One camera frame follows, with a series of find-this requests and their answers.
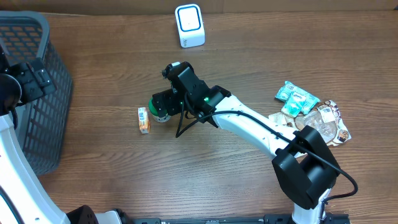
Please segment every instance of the wood grain surface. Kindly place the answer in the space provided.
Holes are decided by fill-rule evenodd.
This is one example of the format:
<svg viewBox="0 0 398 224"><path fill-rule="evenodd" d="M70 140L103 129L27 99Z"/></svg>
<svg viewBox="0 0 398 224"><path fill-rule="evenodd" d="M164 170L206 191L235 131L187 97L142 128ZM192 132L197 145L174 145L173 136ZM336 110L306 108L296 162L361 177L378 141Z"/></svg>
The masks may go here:
<svg viewBox="0 0 398 224"><path fill-rule="evenodd" d="M1 0L0 9L81 15L174 14L198 4L202 13L393 10L398 0Z"/></svg>
<svg viewBox="0 0 398 224"><path fill-rule="evenodd" d="M267 116L285 80L334 100L352 140L333 147L359 184L327 210L352 223L398 223L398 12L203 15L206 44L179 46L170 16L48 17L50 38L75 90L58 170L40 178L68 212L121 208L132 217L291 213L271 161L241 138L197 124L175 139L178 118L138 129L137 108L168 89L160 71L189 61ZM332 194L352 190L339 177Z"/></svg>

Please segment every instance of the black bracket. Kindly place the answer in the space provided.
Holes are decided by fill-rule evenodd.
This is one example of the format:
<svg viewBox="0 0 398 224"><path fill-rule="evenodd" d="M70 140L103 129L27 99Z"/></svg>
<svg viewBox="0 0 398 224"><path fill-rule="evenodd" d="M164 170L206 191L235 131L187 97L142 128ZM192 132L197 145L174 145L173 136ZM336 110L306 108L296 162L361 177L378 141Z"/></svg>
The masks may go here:
<svg viewBox="0 0 398 224"><path fill-rule="evenodd" d="M57 90L41 58L37 58L30 63L14 65L10 68L9 74L21 85L21 105L47 96Z"/></svg>
<svg viewBox="0 0 398 224"><path fill-rule="evenodd" d="M71 224L99 224L93 210L87 205L67 213L67 217Z"/></svg>
<svg viewBox="0 0 398 224"><path fill-rule="evenodd" d="M160 224L159 218L134 218L132 224Z"/></svg>
<svg viewBox="0 0 398 224"><path fill-rule="evenodd" d="M314 209L321 195L335 185L339 173L311 156L299 163L294 155L302 151L297 146L306 148L336 167L339 165L317 130L306 126L294 134L295 144L289 144L283 150L278 149L272 165L286 196L304 209Z"/></svg>
<svg viewBox="0 0 398 224"><path fill-rule="evenodd" d="M181 104L189 102L189 111L194 117L212 114L215 106L225 97L230 97L231 93L220 86L209 88L207 84L200 80L194 73L192 66L188 62L178 65L168 65L162 71L164 78L168 79L171 89L152 95L152 104L159 117L166 114L173 116L181 112ZM203 119L201 123L209 122L217 127L212 118Z"/></svg>
<svg viewBox="0 0 398 224"><path fill-rule="evenodd" d="M327 213L321 224L350 224L348 215ZM264 224L295 224L291 215L265 215Z"/></svg>

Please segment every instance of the white device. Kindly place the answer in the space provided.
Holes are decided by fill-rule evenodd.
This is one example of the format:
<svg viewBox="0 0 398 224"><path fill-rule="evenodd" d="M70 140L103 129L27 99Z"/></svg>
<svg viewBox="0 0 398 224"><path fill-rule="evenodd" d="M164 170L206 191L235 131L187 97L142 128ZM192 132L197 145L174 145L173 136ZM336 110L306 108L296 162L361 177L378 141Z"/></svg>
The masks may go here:
<svg viewBox="0 0 398 224"><path fill-rule="evenodd" d="M205 28L198 5L187 4L177 7L175 20L181 47L196 47L205 43Z"/></svg>

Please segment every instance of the snack package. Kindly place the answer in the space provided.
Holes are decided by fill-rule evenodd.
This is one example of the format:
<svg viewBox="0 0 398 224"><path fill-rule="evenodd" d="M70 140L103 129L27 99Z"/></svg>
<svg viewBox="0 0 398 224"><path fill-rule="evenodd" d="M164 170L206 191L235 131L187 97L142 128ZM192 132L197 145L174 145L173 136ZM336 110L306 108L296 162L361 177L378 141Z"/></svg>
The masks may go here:
<svg viewBox="0 0 398 224"><path fill-rule="evenodd" d="M148 134L150 131L150 121L145 107L138 108L139 130L142 134Z"/></svg>
<svg viewBox="0 0 398 224"><path fill-rule="evenodd" d="M285 81L285 85L280 88L278 93L275 95L275 98L286 102L292 92L296 92L300 95L305 96L306 100L303 108L301 109L301 112L303 112L303 114L308 114L317 103L321 102L316 96L311 95L309 92L303 90L298 86L295 86L289 81Z"/></svg>
<svg viewBox="0 0 398 224"><path fill-rule="evenodd" d="M285 105L282 107L281 112L293 118L299 115L305 103L305 96L292 92L287 99Z"/></svg>
<svg viewBox="0 0 398 224"><path fill-rule="evenodd" d="M269 115L268 118L277 124L293 127L299 131L309 125L321 134L328 146L338 146L351 139L336 103L331 100L311 110L307 115L291 118L278 112Z"/></svg>

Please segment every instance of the gray plastic basket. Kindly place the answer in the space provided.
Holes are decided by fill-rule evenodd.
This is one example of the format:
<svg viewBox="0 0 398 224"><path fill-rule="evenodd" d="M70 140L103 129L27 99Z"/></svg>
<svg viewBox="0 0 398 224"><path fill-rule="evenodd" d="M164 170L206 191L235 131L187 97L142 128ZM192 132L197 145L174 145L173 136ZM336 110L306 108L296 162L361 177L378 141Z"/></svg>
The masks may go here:
<svg viewBox="0 0 398 224"><path fill-rule="evenodd" d="M73 88L49 32L48 22L39 13L0 11L0 44L10 65L40 57L57 87L55 93L17 108L18 141L36 175L59 165Z"/></svg>

